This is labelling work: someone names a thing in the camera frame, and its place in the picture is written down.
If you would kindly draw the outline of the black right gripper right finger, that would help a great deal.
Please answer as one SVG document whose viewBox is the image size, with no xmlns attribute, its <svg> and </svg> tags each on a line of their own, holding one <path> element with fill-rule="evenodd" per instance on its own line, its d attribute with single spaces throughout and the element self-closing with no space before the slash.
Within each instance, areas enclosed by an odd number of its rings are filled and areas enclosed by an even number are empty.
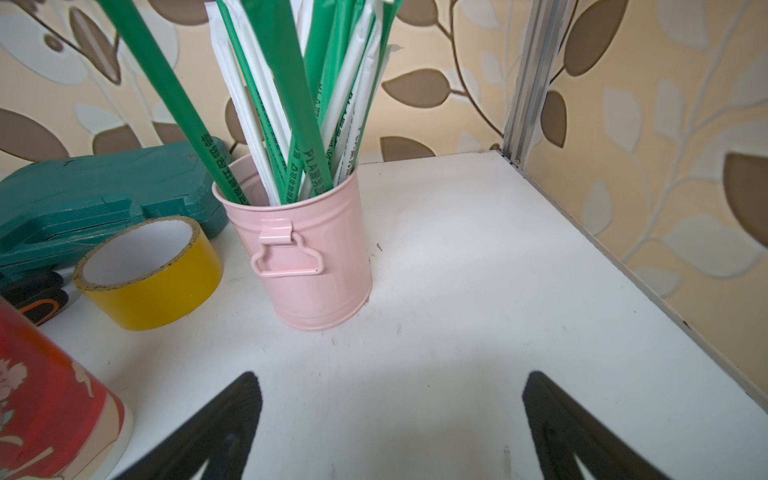
<svg viewBox="0 0 768 480">
<path fill-rule="evenodd" d="M 665 479 L 541 371 L 529 374 L 522 399 L 545 479 Z"/>
</svg>

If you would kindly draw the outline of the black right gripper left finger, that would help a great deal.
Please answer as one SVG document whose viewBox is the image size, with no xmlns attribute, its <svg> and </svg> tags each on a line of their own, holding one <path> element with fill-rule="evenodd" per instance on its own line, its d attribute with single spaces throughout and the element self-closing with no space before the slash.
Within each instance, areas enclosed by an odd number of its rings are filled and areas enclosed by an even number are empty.
<svg viewBox="0 0 768 480">
<path fill-rule="evenodd" d="M 245 372 L 118 477 L 240 479 L 262 407 L 258 378 Z"/>
</svg>

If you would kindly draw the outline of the red milk tea cup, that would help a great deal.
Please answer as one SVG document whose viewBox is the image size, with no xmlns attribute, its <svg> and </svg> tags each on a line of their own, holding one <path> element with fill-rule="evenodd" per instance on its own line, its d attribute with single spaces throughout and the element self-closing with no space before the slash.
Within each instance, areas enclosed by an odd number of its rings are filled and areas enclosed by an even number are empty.
<svg viewBox="0 0 768 480">
<path fill-rule="evenodd" d="M 106 479 L 129 407 L 7 301 L 1 303 L 1 476 Z"/>
</svg>

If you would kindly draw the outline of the green straw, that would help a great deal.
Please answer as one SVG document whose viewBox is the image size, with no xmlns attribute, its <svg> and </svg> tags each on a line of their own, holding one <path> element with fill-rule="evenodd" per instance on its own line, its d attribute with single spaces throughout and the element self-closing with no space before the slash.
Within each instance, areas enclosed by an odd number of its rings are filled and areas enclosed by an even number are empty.
<svg viewBox="0 0 768 480">
<path fill-rule="evenodd" d="M 231 172 L 224 151 L 209 134 L 133 2 L 101 1 L 99 5 L 129 47 L 222 195 L 230 202 L 246 205 L 247 197 Z"/>
</svg>

